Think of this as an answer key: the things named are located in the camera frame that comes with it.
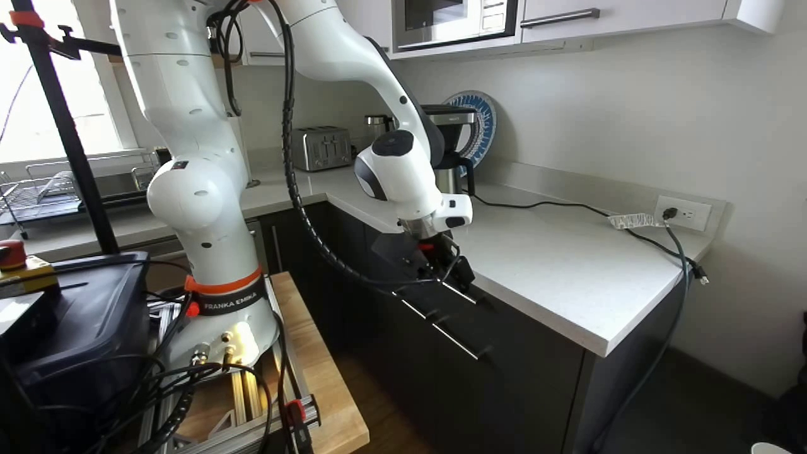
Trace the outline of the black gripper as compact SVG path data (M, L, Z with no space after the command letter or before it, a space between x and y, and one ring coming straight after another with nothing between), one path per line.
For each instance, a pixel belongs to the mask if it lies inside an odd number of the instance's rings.
M370 242L370 251L384 264L412 279L446 279L462 293L473 283L473 269L449 232L429 239L419 239L413 235L378 235Z

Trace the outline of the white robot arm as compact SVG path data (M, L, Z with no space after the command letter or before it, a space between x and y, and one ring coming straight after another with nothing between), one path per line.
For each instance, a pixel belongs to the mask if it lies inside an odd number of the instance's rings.
M241 213L246 164L227 119L207 46L207 19L227 0L108 0L110 22L144 119L168 144L168 162L147 187L157 220L178 236L191 274L191 304L168 338L167 357L188 366L245 363L277 343L273 289ZM274 0L291 28L291 66L307 78L364 81L399 129L356 162L365 193L388 201L407 232L434 239L472 221L465 193L443 193L434 176L437 136L381 49L359 34L332 0Z

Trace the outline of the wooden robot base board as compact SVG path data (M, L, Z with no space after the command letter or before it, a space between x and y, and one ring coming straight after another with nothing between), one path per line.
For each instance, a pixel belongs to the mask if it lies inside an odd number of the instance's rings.
M249 370L215 374L193 392L171 454L284 452L284 403L313 392L320 423L299 428L313 454L356 454L370 442L365 418L338 370L291 273L269 274L284 334Z

